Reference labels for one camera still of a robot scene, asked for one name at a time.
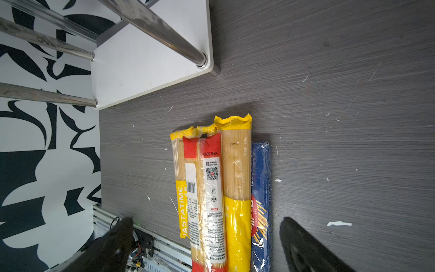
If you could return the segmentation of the yellow Pastatime spaghetti pack left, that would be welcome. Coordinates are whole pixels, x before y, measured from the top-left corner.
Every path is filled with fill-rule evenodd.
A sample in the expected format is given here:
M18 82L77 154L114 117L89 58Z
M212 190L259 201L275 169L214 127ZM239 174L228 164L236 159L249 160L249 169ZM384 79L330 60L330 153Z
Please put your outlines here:
M210 126L190 127L171 133L173 151L174 175L176 179L177 208L179 215L180 238L188 238L188 200L187 184L185 177L185 156L183 137L195 138L205 133L213 133L217 130L214 124Z

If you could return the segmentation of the red spaghetti pack white label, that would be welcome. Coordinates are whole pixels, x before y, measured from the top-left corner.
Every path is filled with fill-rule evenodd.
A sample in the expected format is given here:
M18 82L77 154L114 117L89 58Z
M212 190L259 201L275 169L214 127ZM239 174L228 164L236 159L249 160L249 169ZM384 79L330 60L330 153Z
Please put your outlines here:
M225 272L225 236L220 133L183 138L192 271Z

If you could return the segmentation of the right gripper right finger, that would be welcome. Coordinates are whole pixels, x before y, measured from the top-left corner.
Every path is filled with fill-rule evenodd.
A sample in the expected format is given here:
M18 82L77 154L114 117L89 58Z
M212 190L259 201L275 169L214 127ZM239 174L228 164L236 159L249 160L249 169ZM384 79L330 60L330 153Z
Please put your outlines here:
M290 272L354 271L290 217L283 219L279 235Z

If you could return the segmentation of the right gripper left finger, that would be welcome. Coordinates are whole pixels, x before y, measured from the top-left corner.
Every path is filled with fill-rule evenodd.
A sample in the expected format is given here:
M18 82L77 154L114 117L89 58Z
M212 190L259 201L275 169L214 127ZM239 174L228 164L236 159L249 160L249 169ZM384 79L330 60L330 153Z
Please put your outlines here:
M62 272L124 272L133 239L133 219L123 218Z

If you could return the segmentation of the blue spaghetti pack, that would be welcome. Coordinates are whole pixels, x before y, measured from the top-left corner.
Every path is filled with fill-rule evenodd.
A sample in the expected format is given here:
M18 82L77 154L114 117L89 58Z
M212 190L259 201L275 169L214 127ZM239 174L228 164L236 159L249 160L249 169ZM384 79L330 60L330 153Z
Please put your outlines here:
M270 178L268 142L255 142L251 153L251 265L252 272L270 271Z

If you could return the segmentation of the white two-tier metal shelf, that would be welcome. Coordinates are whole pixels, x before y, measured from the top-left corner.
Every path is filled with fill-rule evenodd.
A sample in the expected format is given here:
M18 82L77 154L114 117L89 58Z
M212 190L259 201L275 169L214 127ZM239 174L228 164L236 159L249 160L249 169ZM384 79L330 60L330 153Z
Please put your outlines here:
M88 53L79 57L1 31L1 85L95 101L108 108L214 70L209 1L145 1L203 53L198 66L99 1L2 1L11 22Z

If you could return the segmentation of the yellow Pastatime spaghetti pack right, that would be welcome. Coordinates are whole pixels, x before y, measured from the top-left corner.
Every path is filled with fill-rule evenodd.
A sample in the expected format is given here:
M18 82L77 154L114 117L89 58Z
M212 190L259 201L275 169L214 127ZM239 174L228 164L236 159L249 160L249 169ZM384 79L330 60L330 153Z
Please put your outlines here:
M248 272L251 259L251 124L252 117L218 116L221 132L228 271Z

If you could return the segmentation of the yellow pastatime spaghetti pack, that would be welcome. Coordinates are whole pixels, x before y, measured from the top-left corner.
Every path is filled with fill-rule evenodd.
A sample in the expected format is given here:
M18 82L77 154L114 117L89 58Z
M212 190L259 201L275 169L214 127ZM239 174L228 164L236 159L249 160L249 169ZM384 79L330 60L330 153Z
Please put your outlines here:
M228 271L248 272L251 259L251 124L252 117L218 116L221 132Z
M179 215L180 238L188 238L188 200L187 184L185 177L185 156L183 137L195 138L205 133L213 133L217 130L214 124L210 126L190 127L171 133L173 151L174 175L176 179L177 208Z

